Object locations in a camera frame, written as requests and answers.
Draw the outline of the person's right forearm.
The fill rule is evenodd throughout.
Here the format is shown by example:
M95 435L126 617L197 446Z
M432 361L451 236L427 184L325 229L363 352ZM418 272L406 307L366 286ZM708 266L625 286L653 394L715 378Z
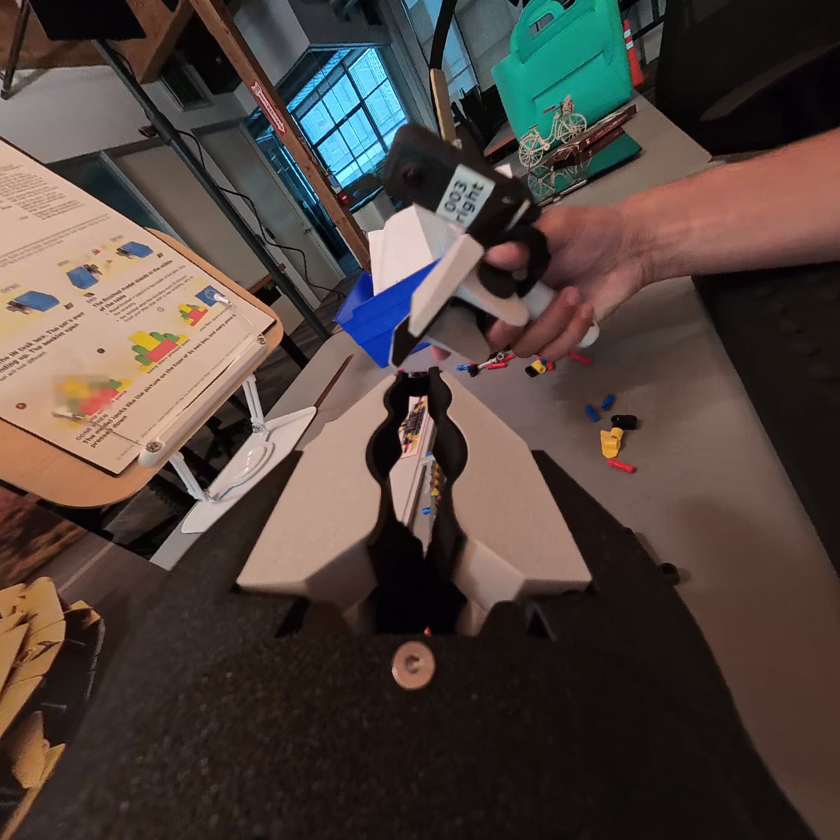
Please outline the person's right forearm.
M617 208L642 284L839 259L839 130L650 188Z

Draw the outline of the green felt bag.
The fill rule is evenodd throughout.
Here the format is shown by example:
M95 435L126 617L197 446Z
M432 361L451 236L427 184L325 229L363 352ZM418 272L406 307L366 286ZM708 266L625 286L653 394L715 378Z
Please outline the green felt bag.
M634 95L618 2L530 2L491 74L517 140L547 137L566 98L598 122Z

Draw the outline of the person's right hand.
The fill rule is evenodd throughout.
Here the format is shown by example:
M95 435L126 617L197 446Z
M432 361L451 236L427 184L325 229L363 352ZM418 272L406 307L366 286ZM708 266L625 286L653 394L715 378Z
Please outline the person's right hand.
M486 331L490 350L509 348L519 358L559 361L581 344L591 326L613 313L649 279L644 228L635 202L605 206L553 206L535 227L551 260L542 282L557 291L525 327L497 320Z

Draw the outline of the brown wooden case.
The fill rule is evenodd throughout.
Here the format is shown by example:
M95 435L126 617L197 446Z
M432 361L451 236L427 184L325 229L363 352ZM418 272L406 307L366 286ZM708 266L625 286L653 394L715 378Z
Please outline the brown wooden case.
M602 151L607 145L622 136L624 126L635 116L636 112L637 104L634 101L608 114L565 145L546 154L541 161L541 165L557 168L568 165L582 165L590 160L594 154Z

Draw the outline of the wooden support beam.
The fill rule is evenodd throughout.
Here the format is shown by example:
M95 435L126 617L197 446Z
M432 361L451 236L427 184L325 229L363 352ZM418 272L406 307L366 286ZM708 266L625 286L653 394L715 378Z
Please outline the wooden support beam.
M191 1L191 6L236 69L269 124L279 134L280 142L287 148L362 270L370 271L371 252L367 235L333 190L324 166L312 152L286 104L280 99L276 86L270 82L253 50L247 45L233 15L221 1Z

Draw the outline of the miniature white bicycle model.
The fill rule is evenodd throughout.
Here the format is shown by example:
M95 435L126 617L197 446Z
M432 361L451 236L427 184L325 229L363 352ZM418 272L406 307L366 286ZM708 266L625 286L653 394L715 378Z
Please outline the miniature white bicycle model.
M539 125L534 123L519 140L518 158L527 171L536 167L549 152L569 145L589 128L586 117L577 112L571 96L547 108L543 115L552 118L548 131L541 133Z

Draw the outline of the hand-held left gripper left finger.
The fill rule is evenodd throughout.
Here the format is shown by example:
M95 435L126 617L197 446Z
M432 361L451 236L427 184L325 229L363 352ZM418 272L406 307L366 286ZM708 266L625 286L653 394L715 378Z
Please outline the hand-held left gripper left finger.
M300 454L236 580L340 613L378 593L404 603L404 526L390 474L401 456L404 375L392 374L327 423Z

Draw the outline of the lego instruction booklet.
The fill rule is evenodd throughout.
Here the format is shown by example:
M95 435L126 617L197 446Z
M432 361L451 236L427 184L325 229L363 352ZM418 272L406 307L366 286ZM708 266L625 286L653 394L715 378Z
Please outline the lego instruction booklet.
M397 430L400 456L388 476L395 515L409 529L418 518L432 515L447 483L433 452L436 432L427 397L410 397Z

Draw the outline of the teal flat board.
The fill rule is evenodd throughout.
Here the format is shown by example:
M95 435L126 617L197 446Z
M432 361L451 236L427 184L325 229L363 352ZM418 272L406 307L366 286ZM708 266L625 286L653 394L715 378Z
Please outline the teal flat board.
M593 181L634 161L643 152L643 147L633 137L619 130L603 148L584 163L584 179Z

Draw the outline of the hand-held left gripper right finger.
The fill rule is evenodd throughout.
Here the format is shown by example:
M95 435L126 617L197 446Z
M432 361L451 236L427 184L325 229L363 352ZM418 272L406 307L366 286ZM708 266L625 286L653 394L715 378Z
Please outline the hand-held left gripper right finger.
M592 573L526 442L436 367L427 406L444 477L429 549L465 599L456 632L477 635L502 602L584 591Z

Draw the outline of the black metal pole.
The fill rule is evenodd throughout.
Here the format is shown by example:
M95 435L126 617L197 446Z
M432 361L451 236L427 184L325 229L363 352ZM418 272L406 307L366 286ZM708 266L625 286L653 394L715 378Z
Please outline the black metal pole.
M280 271L278 264L262 244L256 234L252 231L246 221L240 216L234 205L228 201L226 195L217 186L210 174L207 173L204 165L199 161L191 148L184 145L182 136L176 131L175 126L159 110L152 99L137 81L133 72L120 53L113 48L107 40L96 38L92 44L97 48L100 55L120 78L123 85L131 92L136 102L141 105L151 124L157 129L163 141L173 149L181 158L187 168L198 180L204 191L210 195L214 203L226 216L227 220L234 226L240 237L245 241L257 259L266 268L269 276L276 282L279 289L288 298L292 306L302 315L306 323L312 328L321 341L326 341L330 335L321 324L316 312L308 305L300 291Z

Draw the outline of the black office chair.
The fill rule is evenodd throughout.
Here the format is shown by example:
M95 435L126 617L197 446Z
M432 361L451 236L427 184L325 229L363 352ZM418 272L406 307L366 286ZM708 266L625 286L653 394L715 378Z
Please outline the black office chair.
M838 127L838 1L667 1L655 105L712 155Z

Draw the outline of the black lego set box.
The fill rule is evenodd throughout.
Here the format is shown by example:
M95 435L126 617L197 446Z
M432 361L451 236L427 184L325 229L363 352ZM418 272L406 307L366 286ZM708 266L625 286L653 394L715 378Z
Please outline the black lego set box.
M137 502L66 508L2 484L2 838L12 838L77 734L149 559L179 521Z

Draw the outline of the blue plastic bin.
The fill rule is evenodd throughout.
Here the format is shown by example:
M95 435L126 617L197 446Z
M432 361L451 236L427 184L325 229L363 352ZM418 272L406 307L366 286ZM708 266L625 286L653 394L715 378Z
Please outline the blue plastic bin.
M414 291L437 263L433 261L379 293L374 293L372 275L362 272L335 315L334 322L379 367L392 364L395 331L410 316Z

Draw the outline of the large grid window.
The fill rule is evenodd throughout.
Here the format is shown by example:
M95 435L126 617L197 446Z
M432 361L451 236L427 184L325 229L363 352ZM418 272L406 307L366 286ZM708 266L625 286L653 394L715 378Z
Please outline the large grid window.
M325 169L342 188L381 166L409 111L374 46L310 49L279 91Z

